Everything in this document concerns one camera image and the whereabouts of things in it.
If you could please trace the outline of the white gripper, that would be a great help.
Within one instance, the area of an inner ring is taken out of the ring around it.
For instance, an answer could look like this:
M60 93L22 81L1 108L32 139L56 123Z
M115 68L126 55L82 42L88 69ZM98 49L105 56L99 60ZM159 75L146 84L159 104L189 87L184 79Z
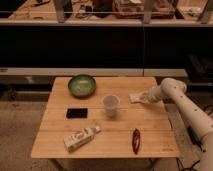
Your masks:
M152 87L147 91L143 91L140 100L145 103L157 103L162 100L162 91L159 87Z

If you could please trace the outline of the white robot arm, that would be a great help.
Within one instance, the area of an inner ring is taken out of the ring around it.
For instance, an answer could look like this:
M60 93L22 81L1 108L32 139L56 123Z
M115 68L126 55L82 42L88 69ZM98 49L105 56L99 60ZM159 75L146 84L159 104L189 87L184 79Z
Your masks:
M165 78L160 85L142 91L139 98L150 103L172 99L203 145L199 171L213 171L213 119L185 95L186 89L184 82Z

